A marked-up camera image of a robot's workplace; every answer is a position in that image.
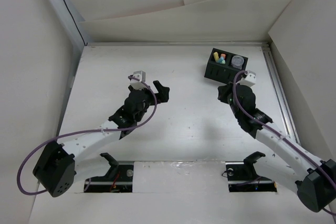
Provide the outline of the blue highlighter pen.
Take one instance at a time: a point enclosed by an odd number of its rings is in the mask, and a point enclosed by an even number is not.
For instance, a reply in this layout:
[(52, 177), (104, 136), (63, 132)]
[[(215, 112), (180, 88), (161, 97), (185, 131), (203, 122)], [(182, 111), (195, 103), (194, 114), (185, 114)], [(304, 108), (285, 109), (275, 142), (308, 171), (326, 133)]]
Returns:
[(217, 63), (220, 63), (220, 64), (225, 64), (226, 63), (226, 60), (224, 57), (220, 57), (217, 61)]

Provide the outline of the clear jar of paper clips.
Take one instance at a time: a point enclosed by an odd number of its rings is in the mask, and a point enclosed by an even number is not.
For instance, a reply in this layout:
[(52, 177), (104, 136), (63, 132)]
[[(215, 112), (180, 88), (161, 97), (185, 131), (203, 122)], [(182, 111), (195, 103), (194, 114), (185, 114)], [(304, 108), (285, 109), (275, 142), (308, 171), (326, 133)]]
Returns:
[(234, 55), (231, 60), (231, 65), (234, 68), (242, 69), (245, 59), (240, 55)]

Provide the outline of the yellow highlighter pen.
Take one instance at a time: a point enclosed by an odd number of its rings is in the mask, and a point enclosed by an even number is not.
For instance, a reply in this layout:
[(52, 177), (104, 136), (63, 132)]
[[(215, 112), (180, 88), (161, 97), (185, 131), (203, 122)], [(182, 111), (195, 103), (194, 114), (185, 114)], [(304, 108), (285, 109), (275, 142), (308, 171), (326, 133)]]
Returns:
[(219, 54), (218, 54), (218, 52), (214, 52), (213, 56), (214, 56), (215, 61), (218, 62), (219, 61)]

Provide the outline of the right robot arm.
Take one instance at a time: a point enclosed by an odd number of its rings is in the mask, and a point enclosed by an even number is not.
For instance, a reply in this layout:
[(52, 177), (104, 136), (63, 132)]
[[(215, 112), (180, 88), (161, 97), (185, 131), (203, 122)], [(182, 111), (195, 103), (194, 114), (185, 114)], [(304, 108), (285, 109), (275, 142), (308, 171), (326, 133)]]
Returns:
[(241, 129), (266, 145), (284, 163), (262, 152), (244, 159), (247, 178), (266, 177), (294, 192), (309, 210), (320, 212), (335, 200), (335, 161), (317, 157), (281, 132), (272, 118), (256, 108), (251, 87), (229, 83), (218, 87), (218, 100), (230, 106)]

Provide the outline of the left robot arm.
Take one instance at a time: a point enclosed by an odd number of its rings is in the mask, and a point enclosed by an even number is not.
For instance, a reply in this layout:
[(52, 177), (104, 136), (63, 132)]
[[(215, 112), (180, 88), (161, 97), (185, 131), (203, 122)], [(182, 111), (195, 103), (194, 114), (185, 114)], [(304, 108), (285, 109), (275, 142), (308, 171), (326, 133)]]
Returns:
[(153, 84), (156, 93), (144, 81), (132, 76), (130, 93), (124, 104), (97, 129), (64, 134), (63, 137), (74, 137), (64, 143), (47, 141), (33, 174), (52, 197), (61, 196), (80, 180), (115, 178), (119, 164), (110, 154), (100, 153), (96, 158), (89, 156), (143, 126), (142, 118), (149, 107), (156, 109), (158, 104), (168, 102), (170, 88), (157, 80)]

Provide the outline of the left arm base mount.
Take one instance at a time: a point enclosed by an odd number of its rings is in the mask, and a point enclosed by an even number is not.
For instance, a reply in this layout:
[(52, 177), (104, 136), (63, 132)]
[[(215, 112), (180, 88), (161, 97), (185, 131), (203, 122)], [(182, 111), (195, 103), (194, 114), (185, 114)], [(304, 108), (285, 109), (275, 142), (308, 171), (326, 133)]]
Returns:
[(133, 189), (134, 162), (117, 161), (108, 153), (101, 153), (108, 164), (103, 176), (86, 179), (84, 193), (131, 193)]

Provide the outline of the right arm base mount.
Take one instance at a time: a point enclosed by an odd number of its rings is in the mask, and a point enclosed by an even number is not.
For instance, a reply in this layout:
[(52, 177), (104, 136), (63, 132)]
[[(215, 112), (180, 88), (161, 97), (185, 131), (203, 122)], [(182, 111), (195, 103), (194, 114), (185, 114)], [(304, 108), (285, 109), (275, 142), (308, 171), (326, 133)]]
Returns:
[(222, 177), (227, 179), (230, 193), (277, 192), (275, 182), (257, 175), (254, 169), (254, 164), (265, 156), (264, 153), (254, 152), (243, 161), (225, 162)]

